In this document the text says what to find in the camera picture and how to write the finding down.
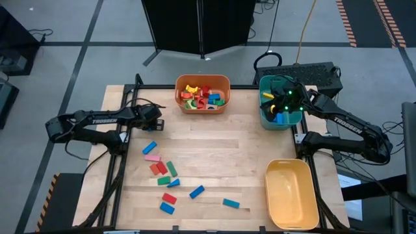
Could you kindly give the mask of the black perforated computer case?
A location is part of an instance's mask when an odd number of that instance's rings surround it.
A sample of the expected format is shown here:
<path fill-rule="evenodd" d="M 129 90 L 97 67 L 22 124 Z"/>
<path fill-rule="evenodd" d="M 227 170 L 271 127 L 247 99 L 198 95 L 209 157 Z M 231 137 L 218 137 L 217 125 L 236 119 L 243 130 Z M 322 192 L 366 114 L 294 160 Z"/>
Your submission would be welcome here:
<path fill-rule="evenodd" d="M 306 86 L 316 86 L 320 93 L 330 98 L 343 89 L 341 70 L 332 62 L 258 68 L 253 84 L 259 85 L 260 79 L 266 75 L 288 75 Z"/>

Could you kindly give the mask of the yellow plastic bin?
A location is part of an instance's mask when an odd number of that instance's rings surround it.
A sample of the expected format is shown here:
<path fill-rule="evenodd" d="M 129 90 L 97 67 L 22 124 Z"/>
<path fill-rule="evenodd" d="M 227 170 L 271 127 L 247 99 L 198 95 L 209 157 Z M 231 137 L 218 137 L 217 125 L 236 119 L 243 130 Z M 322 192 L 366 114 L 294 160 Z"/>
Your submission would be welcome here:
<path fill-rule="evenodd" d="M 268 215 L 280 229 L 310 230 L 319 210 L 309 165 L 300 159 L 275 159 L 265 172 Z"/>

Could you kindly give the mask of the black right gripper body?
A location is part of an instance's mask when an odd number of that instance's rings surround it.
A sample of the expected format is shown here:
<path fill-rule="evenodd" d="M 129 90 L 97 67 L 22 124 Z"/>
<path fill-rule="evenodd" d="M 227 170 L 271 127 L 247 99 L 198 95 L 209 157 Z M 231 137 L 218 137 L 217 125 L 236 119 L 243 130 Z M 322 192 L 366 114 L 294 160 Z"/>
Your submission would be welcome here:
<path fill-rule="evenodd" d="M 305 111 L 308 100 L 307 92 L 302 85 L 278 90 L 278 112 Z"/>

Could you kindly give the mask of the dark grey equipment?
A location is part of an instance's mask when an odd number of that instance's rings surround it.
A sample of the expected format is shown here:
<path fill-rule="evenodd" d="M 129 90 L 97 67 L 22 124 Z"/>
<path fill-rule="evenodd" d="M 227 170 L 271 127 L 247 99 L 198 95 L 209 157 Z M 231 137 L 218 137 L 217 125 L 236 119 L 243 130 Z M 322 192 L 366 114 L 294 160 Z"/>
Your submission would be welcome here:
<path fill-rule="evenodd" d="M 416 198 L 392 193 L 391 234 L 416 234 Z"/>

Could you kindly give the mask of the black bar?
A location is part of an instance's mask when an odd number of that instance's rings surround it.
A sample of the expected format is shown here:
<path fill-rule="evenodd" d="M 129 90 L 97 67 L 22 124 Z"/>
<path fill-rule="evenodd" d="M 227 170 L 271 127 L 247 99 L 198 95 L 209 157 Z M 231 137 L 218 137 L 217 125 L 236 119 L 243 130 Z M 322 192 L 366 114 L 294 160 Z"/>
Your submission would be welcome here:
<path fill-rule="evenodd" d="M 398 175 L 341 189 L 344 201 L 388 196 L 393 192 L 407 193 L 407 175 Z"/>

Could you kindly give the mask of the grey box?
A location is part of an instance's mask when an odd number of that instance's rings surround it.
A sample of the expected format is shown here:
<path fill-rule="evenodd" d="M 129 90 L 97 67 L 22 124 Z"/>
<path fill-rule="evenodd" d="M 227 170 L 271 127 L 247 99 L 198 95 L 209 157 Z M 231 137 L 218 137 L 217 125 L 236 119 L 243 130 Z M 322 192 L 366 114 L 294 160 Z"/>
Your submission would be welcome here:
<path fill-rule="evenodd" d="M 8 58 L 0 56 L 0 72 L 20 72 L 25 69 L 27 59 L 23 56 L 18 58 Z"/>

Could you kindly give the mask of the black mat hazard stripe edge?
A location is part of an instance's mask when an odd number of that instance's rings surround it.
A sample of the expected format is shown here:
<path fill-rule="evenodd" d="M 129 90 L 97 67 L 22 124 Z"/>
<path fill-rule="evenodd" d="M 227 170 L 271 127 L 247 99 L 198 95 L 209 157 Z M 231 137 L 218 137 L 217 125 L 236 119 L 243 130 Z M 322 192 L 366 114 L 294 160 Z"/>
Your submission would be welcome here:
<path fill-rule="evenodd" d="M 71 229 L 81 192 L 82 174 L 58 173 L 52 177 L 35 232 Z"/>

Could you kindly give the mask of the teal plastic bin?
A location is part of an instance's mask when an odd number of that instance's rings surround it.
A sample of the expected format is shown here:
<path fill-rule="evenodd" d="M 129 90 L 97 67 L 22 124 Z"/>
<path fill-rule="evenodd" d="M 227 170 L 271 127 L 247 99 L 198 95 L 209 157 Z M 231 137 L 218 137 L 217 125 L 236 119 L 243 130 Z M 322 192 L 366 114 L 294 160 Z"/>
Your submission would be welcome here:
<path fill-rule="evenodd" d="M 271 88 L 281 87 L 286 82 L 287 82 L 286 79 L 282 77 L 278 77 L 276 75 L 266 75 L 262 77 L 259 82 L 259 103 L 262 104 L 268 99 L 268 98 L 263 97 L 263 92 L 271 94 L 271 91 L 270 91 Z M 261 125 L 266 130 L 284 131 L 288 128 L 291 128 L 292 126 L 296 126 L 297 124 L 301 122 L 302 112 L 296 111 L 296 112 L 292 112 L 289 114 L 290 114 L 289 125 L 285 125 L 284 123 L 282 125 L 278 125 L 276 123 L 276 119 L 272 121 L 268 121 L 264 115 L 264 112 L 260 110 Z"/>

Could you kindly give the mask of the white paper sheet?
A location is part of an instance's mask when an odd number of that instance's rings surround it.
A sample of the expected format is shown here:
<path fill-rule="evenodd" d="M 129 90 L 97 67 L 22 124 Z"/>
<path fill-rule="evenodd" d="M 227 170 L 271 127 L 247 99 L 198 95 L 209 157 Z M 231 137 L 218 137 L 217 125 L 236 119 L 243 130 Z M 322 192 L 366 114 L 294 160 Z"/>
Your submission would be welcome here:
<path fill-rule="evenodd" d="M 345 175 L 339 174 L 338 178 L 339 178 L 339 184 L 342 189 L 361 184 L 360 180 L 354 179 L 352 177 L 348 177 Z M 362 200 L 346 201 L 345 205 L 346 205 L 347 215 L 349 218 L 352 218 L 354 220 L 359 220 L 359 221 L 363 220 Z"/>

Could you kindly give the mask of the black mat orange stripes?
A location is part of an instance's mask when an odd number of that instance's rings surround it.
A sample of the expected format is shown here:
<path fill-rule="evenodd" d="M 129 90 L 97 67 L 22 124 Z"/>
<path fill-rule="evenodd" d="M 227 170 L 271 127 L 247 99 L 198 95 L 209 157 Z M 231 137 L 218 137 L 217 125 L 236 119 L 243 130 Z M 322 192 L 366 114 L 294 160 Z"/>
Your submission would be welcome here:
<path fill-rule="evenodd" d="M 336 0 L 352 47 L 416 47 L 416 0 Z"/>

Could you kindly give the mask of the teal wooden block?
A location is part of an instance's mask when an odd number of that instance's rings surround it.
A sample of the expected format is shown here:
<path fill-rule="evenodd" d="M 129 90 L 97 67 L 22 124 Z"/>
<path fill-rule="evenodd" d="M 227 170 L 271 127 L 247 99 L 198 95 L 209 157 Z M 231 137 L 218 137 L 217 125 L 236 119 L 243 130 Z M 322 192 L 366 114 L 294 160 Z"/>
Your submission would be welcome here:
<path fill-rule="evenodd" d="M 229 200 L 227 198 L 224 198 L 223 199 L 222 204 L 225 205 L 225 206 L 228 206 L 228 207 L 235 208 L 235 209 L 238 209 L 240 207 L 240 203 L 239 202 L 233 201 L 233 200 Z"/>

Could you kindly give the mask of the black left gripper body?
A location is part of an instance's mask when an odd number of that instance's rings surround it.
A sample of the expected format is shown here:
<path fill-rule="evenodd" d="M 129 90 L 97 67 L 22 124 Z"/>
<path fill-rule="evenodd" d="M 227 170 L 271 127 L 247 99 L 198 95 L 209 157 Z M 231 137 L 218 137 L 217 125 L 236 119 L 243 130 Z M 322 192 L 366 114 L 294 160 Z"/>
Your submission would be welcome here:
<path fill-rule="evenodd" d="M 162 116 L 158 105 L 143 105 L 140 107 L 139 113 L 145 121 L 154 121 Z"/>

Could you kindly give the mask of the orange plastic bin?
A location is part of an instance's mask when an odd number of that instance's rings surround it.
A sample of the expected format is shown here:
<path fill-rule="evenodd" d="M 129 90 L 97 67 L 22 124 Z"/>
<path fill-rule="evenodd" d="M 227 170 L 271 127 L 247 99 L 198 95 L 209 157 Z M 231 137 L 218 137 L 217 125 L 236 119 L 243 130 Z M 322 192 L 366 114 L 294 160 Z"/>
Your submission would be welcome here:
<path fill-rule="evenodd" d="M 175 85 L 175 101 L 185 114 L 222 114 L 230 100 L 231 85 L 229 79 L 224 75 L 182 75 L 177 78 Z M 186 109 L 185 102 L 187 100 L 181 99 L 181 92 L 186 92 L 185 88 L 187 85 L 190 85 L 191 87 L 197 86 L 199 88 L 199 90 L 193 94 L 194 99 L 191 100 L 196 102 L 198 98 L 205 98 L 207 100 L 207 104 L 214 105 L 215 100 L 209 100 L 208 97 L 202 96 L 202 87 L 210 86 L 210 93 L 220 94 L 221 99 L 225 100 L 225 104 L 223 106 L 218 106 L 216 110 Z"/>

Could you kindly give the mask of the black equipment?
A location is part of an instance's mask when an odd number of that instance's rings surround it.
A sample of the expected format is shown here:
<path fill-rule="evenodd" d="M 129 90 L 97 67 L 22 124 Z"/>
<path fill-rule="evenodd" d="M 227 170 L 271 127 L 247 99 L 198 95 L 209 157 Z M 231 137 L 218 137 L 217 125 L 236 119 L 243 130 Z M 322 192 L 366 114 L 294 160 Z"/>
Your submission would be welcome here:
<path fill-rule="evenodd" d="M 17 87 L 0 78 L 0 130 L 5 127 L 8 115 L 19 91 Z"/>

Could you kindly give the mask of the dark desk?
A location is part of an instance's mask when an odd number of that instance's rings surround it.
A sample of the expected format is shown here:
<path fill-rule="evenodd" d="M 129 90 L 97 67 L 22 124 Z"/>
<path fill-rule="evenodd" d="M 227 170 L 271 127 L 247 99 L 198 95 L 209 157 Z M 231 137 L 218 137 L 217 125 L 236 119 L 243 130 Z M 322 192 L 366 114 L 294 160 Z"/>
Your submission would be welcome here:
<path fill-rule="evenodd" d="M 0 56 L 27 59 L 23 71 L 6 72 L 7 76 L 29 75 L 41 43 L 2 5 L 0 5 Z"/>

